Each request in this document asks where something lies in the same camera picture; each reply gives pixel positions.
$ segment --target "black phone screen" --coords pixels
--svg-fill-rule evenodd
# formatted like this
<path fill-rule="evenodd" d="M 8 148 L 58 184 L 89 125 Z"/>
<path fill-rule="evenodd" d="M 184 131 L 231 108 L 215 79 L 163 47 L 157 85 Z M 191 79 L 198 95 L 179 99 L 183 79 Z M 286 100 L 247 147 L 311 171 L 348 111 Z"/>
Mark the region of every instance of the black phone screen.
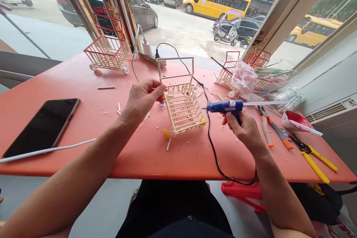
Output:
<path fill-rule="evenodd" d="M 46 101 L 4 153 L 3 158 L 49 149 L 57 145 L 78 103 L 79 99 Z"/>

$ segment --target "red plastic stool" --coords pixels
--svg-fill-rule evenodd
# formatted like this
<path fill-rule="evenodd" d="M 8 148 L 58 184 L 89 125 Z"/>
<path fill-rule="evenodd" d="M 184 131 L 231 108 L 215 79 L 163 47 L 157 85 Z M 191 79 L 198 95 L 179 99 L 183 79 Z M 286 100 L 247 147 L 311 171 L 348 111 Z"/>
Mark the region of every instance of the red plastic stool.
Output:
<path fill-rule="evenodd" d="M 232 181 L 222 182 L 221 189 L 224 195 L 234 197 L 247 205 L 250 205 L 258 213 L 267 213 L 267 208 L 264 204 L 257 205 L 247 198 L 263 200 L 263 193 L 259 182 L 255 182 L 251 186 L 241 185 Z"/>

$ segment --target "road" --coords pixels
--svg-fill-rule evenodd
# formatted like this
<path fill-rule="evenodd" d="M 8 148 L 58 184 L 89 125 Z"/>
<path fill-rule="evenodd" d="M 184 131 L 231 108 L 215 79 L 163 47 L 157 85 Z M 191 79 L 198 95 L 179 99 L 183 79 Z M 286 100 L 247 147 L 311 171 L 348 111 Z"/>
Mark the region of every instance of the road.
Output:
<path fill-rule="evenodd" d="M 32 1 L 34 7 L 18 6 L 9 13 L 73 28 L 63 17 L 56 0 Z M 239 43 L 233 47 L 228 43 L 213 41 L 213 19 L 189 15 L 182 9 L 165 7 L 163 4 L 149 4 L 158 15 L 158 29 L 145 31 L 145 37 L 152 45 L 166 42 L 175 46 L 178 51 L 201 57 L 214 57 L 219 61 L 225 60 L 226 51 L 241 51 L 243 54 L 246 49 L 246 47 L 241 48 Z M 311 51 L 312 49 L 307 47 L 283 42 L 272 56 L 271 62 L 279 62 L 282 59 L 283 61 L 277 66 L 293 68 Z"/>

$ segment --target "person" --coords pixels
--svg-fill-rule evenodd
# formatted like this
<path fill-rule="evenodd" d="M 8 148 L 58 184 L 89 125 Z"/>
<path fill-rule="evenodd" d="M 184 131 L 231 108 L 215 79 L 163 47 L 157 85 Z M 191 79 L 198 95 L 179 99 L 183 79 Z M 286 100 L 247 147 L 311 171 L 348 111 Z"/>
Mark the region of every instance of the person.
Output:
<path fill-rule="evenodd" d="M 118 119 L 41 185 L 0 229 L 0 237 L 68 237 L 155 101 L 163 103 L 165 90 L 154 79 L 133 85 Z M 242 126 L 231 113 L 223 124 L 228 123 L 255 160 L 274 236 L 315 238 L 311 221 L 270 155 L 255 120 L 244 112 L 239 116 Z M 143 180 L 116 237 L 232 237 L 232 231 L 204 181 Z"/>

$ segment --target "yellow school bus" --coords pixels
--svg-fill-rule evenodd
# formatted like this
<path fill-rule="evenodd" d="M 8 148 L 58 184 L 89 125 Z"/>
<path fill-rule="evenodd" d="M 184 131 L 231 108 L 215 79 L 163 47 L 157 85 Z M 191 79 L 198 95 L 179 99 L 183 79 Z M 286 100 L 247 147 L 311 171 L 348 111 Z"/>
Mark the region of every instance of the yellow school bus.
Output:
<path fill-rule="evenodd" d="M 287 37 L 288 42 L 299 42 L 317 46 L 336 30 L 342 22 L 305 15 L 300 25 L 296 26 Z"/>
<path fill-rule="evenodd" d="M 251 0 L 183 0 L 188 14 L 197 13 L 213 18 L 221 18 L 226 12 L 235 9 L 245 15 Z"/>

